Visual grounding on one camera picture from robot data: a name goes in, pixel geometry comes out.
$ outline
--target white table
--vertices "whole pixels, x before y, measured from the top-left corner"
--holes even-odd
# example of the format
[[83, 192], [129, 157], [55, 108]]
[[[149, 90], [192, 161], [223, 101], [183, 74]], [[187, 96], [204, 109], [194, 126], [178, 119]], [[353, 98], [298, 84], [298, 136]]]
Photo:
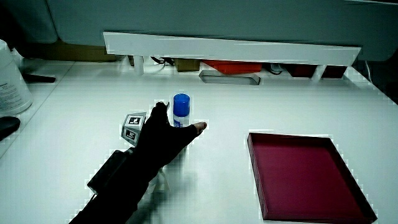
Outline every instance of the white table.
[[331, 135], [377, 222], [398, 220], [398, 107], [352, 68], [347, 79], [318, 83], [262, 73], [259, 86], [205, 84], [192, 73], [135, 76], [118, 62], [76, 62], [65, 73], [0, 160], [0, 223], [67, 223], [92, 196], [93, 174], [129, 147], [120, 137], [125, 116], [182, 91], [192, 122], [208, 128], [165, 168], [169, 196], [131, 223], [273, 223], [261, 218], [246, 144], [251, 130], [264, 129]]

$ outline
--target red object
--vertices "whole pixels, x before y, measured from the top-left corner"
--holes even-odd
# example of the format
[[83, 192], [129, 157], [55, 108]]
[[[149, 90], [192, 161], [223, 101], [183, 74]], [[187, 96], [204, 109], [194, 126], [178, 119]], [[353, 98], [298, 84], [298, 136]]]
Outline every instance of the red object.
[[322, 74], [322, 78], [342, 78], [346, 70], [346, 66], [328, 65]]
[[305, 77], [311, 78], [317, 69], [318, 65], [296, 65], [296, 64], [284, 64], [286, 70], [292, 77]]
[[330, 139], [249, 133], [248, 146], [264, 220], [377, 219]]
[[230, 62], [223, 60], [202, 60], [202, 62], [226, 75], [261, 72], [262, 67], [262, 63], [257, 62]]

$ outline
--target wire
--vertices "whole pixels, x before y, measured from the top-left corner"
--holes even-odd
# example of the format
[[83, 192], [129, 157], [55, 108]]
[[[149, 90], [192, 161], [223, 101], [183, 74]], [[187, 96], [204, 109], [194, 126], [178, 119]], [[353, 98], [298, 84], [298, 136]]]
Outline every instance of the wire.
[[366, 68], [367, 68], [367, 70], [368, 70], [368, 79], [369, 79], [369, 82], [371, 82], [371, 83], [373, 84], [372, 79], [371, 79], [371, 71], [370, 71], [370, 69], [369, 69], [368, 61], [365, 61], [365, 64], [366, 64]]

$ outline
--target cardboard box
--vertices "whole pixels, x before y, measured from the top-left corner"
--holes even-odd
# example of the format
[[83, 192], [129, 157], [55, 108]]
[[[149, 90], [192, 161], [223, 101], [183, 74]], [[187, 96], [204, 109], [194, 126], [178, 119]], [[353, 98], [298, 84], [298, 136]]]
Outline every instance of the cardboard box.
[[175, 58], [174, 65], [178, 72], [193, 72], [199, 71], [200, 60], [198, 59], [185, 59], [185, 58]]

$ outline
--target black object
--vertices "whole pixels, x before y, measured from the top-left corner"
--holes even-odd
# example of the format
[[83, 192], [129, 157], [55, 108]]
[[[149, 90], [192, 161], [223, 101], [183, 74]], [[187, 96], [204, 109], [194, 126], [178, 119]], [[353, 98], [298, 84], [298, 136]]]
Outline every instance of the black object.
[[22, 77], [27, 82], [44, 82], [44, 83], [53, 83], [55, 82], [55, 77], [47, 77], [43, 75], [33, 75], [23, 72]]
[[14, 131], [17, 131], [20, 124], [21, 121], [12, 116], [0, 118], [0, 141], [12, 134]]
[[346, 70], [346, 66], [328, 65], [323, 71], [322, 78], [342, 78]]
[[312, 78], [318, 65], [284, 64], [292, 77]]
[[127, 157], [127, 153], [116, 150], [95, 176], [87, 183], [87, 187], [96, 195], [105, 191], [109, 184], [117, 178], [117, 173], [121, 168], [126, 166], [125, 162], [127, 161]]
[[171, 58], [168, 57], [162, 57], [163, 60], [159, 60], [155, 57], [151, 57], [152, 60], [154, 60], [156, 63], [163, 65], [165, 62], [169, 63], [171, 66], [174, 65], [174, 61]]

